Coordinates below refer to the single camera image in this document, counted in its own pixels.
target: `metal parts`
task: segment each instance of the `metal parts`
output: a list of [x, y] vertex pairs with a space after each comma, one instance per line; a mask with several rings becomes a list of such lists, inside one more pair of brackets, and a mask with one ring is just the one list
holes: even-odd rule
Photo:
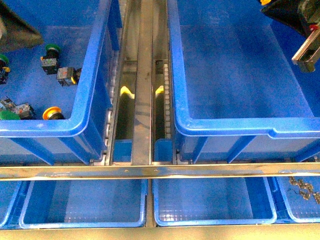
[[309, 200], [312, 195], [315, 202], [320, 204], [320, 193], [314, 191], [314, 186], [312, 184], [304, 182], [302, 179], [296, 180], [294, 176], [289, 177], [289, 182], [291, 185], [298, 186], [300, 188], [299, 194], [304, 200]]
[[320, 29], [314, 30], [304, 44], [292, 58], [302, 72], [312, 73], [316, 70], [315, 64], [320, 59]]

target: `metal bracket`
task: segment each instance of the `metal bracket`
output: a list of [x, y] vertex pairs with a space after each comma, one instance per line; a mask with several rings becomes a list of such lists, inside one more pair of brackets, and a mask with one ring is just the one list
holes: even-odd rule
[[320, 29], [313, 31], [300, 49], [292, 58], [302, 72], [312, 73], [316, 70], [315, 64], [320, 59]]

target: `yellow marking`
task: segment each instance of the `yellow marking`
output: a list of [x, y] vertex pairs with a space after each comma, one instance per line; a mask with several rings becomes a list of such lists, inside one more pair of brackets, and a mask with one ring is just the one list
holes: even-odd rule
[[122, 96], [122, 94], [127, 94], [129, 96], [129, 98], [135, 99], [135, 95], [126, 86], [123, 86], [120, 89], [120, 96]]
[[155, 97], [158, 97], [159, 94], [164, 93], [164, 86], [161, 85], [157, 90], [155, 90]]

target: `blue storage bin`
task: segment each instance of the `blue storage bin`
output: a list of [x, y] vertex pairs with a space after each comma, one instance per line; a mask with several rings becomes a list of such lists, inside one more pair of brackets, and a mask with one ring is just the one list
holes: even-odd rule
[[[297, 176], [296, 180], [302, 179], [305, 183], [313, 185], [315, 192], [320, 192], [320, 178], [315, 176]], [[291, 223], [320, 223], [320, 204], [311, 195], [309, 200], [303, 199], [299, 194], [299, 187], [291, 185], [288, 177], [276, 178], [279, 186], [279, 202], [282, 200], [282, 209], [286, 215], [283, 219]]]
[[9, 223], [21, 185], [21, 181], [0, 181], [0, 229]]
[[277, 219], [266, 178], [153, 180], [159, 226], [272, 224]]
[[320, 74], [291, 58], [305, 38], [258, 1], [168, 0], [176, 148], [182, 161], [320, 152]]
[[33, 181], [23, 229], [142, 227], [147, 180]]
[[[113, 51], [119, 50], [118, 0], [6, 0], [8, 7], [40, 31], [45, 44], [61, 47], [61, 67], [82, 68], [78, 85], [61, 87], [46, 75], [40, 57], [45, 44], [7, 52], [9, 79], [0, 98], [28, 102], [37, 120], [0, 121], [0, 163], [99, 161], [106, 113], [111, 107], [106, 84]], [[45, 109], [58, 106], [66, 120], [42, 120]]]

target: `metal rail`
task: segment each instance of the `metal rail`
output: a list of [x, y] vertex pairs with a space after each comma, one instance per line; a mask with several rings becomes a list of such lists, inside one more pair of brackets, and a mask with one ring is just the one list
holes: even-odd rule
[[141, 0], [141, 19], [135, 88], [132, 165], [150, 165], [153, 148], [153, 0]]
[[0, 231], [0, 240], [316, 240], [319, 236], [320, 223]]
[[235, 178], [273, 176], [320, 176], [320, 163], [235, 163], [173, 165], [153, 162], [136, 166], [6, 166], [0, 167], [0, 181], [8, 180], [92, 180], [161, 178]]

